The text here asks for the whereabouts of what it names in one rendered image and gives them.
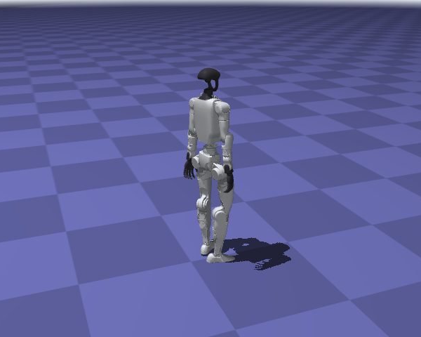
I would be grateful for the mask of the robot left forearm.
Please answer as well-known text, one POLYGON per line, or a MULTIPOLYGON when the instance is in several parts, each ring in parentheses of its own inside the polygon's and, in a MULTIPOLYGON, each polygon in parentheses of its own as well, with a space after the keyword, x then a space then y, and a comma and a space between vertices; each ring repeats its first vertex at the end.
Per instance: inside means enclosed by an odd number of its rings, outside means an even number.
POLYGON ((187 138, 189 139, 188 141, 188 152, 189 152, 189 158, 191 159, 192 157, 196 156, 196 150, 197 150, 197 146, 196 146, 196 142, 197 142, 197 135, 190 133, 188 130, 187 133, 187 138))

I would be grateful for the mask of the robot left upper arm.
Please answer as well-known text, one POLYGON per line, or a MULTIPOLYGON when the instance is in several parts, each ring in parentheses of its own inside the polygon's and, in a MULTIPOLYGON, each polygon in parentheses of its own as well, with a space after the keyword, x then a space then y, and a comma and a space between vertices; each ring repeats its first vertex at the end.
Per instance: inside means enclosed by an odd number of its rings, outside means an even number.
POLYGON ((189 132, 196 135, 195 124, 194 124, 194 101, 196 98, 191 98, 189 100, 189 132))

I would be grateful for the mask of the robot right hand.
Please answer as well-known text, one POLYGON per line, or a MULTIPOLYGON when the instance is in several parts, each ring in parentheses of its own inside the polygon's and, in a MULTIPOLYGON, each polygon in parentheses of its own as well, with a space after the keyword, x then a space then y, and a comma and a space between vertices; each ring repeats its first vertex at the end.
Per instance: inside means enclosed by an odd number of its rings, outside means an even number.
POLYGON ((224 192, 228 193, 233 188, 234 177, 233 177, 232 173, 234 172, 234 170, 233 169, 229 170, 229 165, 225 165, 224 168, 225 168, 225 173, 227 174, 227 183, 228 183, 227 190, 224 191, 224 192))

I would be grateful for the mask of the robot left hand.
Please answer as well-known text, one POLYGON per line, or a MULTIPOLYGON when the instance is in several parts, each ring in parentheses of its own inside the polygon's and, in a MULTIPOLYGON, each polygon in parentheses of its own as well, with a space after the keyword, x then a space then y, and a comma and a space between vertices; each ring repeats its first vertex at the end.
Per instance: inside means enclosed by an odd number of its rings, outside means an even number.
MULTIPOLYGON (((194 169, 194 167, 193 167, 193 165, 192 165, 192 159, 190 159, 189 158, 189 152, 187 152, 187 161, 186 161, 186 163, 185 163, 185 169, 184 169, 184 177, 185 178, 190 178, 190 179, 192 179, 192 177, 191 177, 191 172, 192 172, 192 176, 193 176, 193 178, 195 178, 194 177, 194 172, 193 172, 193 169, 194 169), (187 170, 186 170, 187 169, 187 170), (188 175, 188 171, 189 171, 189 175, 188 175)), ((196 172, 197 172, 198 170, 196 169, 196 172)))

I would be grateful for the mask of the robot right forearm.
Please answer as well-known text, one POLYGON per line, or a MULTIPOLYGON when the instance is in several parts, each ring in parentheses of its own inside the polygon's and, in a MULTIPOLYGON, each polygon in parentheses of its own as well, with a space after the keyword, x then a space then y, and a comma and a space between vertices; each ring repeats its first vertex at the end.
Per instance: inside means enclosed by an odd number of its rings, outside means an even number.
POLYGON ((222 160, 223 160, 223 169, 225 165, 229 165, 229 170, 233 169, 232 164, 232 143, 234 136, 231 133, 226 135, 225 144, 222 145, 222 160))

